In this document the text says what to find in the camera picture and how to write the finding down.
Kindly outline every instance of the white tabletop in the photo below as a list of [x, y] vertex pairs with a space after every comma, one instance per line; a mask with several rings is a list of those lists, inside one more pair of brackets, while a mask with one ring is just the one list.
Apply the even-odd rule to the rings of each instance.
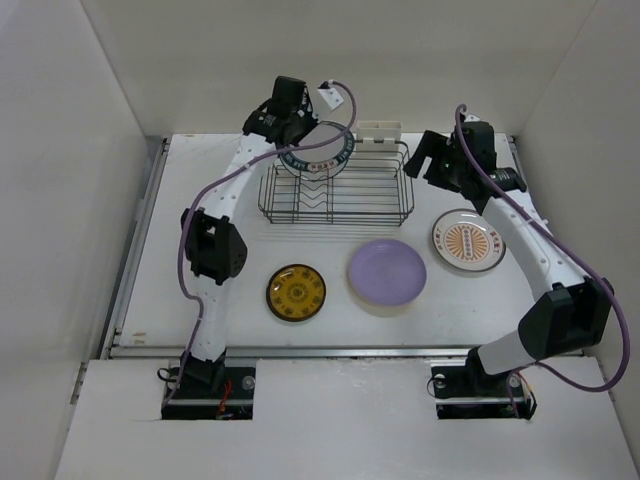
[[[419, 134], [403, 135], [411, 151], [419, 139]], [[238, 140], [239, 135], [173, 137], [120, 345], [186, 343], [197, 307], [183, 298], [176, 278], [180, 215], [202, 187], [224, 172]], [[496, 150], [499, 166], [514, 165], [505, 135], [496, 135]], [[467, 346], [512, 331], [533, 302], [512, 255], [507, 252], [497, 268], [485, 273], [467, 273], [445, 264], [430, 240], [433, 223], [447, 210], [471, 205], [421, 178], [414, 181], [414, 192], [415, 211], [400, 228], [271, 225], [256, 206], [250, 228], [240, 232], [249, 255], [242, 273], [232, 280], [227, 345]], [[349, 286], [350, 256], [363, 243], [381, 237], [408, 243], [427, 266], [427, 286], [406, 307], [372, 307]], [[291, 263], [319, 270], [328, 291], [322, 310], [299, 325], [277, 319], [265, 302], [269, 278]]]
[[[552, 365], [602, 383], [594, 358]], [[160, 421], [162, 360], [93, 361], [57, 480], [632, 480], [606, 394], [525, 372], [532, 422], [438, 420], [424, 360], [258, 363], [252, 421]]]

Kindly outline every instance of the purple plate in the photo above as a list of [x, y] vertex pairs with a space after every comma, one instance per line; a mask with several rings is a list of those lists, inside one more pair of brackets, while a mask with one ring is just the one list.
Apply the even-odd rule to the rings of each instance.
[[406, 243], [374, 240], [351, 257], [349, 280], [368, 302], [397, 307], [420, 295], [427, 283], [427, 267]]

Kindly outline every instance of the white wall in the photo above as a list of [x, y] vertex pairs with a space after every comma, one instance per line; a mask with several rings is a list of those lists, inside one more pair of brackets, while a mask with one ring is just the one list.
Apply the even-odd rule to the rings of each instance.
[[408, 132], [461, 100], [515, 132], [595, 0], [83, 3], [147, 134], [237, 132], [282, 74], [339, 78]]
[[[640, 3], [599, 0], [519, 142], [524, 171], [554, 231], [613, 283], [632, 334], [632, 362], [615, 390], [640, 461]], [[597, 350], [620, 359], [613, 315]]]
[[0, 2], [0, 478], [53, 474], [145, 158], [79, 1]]

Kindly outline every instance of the plate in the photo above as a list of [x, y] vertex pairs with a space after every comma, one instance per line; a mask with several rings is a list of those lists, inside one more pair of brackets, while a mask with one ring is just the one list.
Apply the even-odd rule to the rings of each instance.
[[448, 263], [469, 272], [485, 272], [504, 258], [500, 234], [473, 210], [451, 210], [433, 226], [431, 239]]
[[406, 243], [374, 240], [351, 257], [349, 280], [366, 301], [397, 307], [420, 295], [427, 283], [427, 267], [420, 254]]
[[308, 265], [287, 265], [273, 274], [267, 285], [269, 309], [287, 322], [313, 317], [324, 305], [327, 286], [322, 275]]
[[[335, 137], [344, 125], [336, 122], [320, 122], [309, 135], [300, 141], [300, 145], [315, 143]], [[324, 147], [289, 152], [280, 155], [280, 160], [289, 172], [305, 180], [318, 181], [331, 178], [342, 171], [353, 153], [355, 139], [351, 132]]]

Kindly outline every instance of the dish rack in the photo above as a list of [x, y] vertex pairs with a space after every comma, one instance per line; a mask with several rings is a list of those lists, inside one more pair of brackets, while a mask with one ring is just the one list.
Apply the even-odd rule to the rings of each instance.
[[394, 152], [365, 150], [356, 141], [345, 168], [311, 181], [278, 159], [260, 180], [258, 208], [271, 223], [374, 225], [399, 227], [414, 208], [412, 179], [402, 167], [409, 147]]

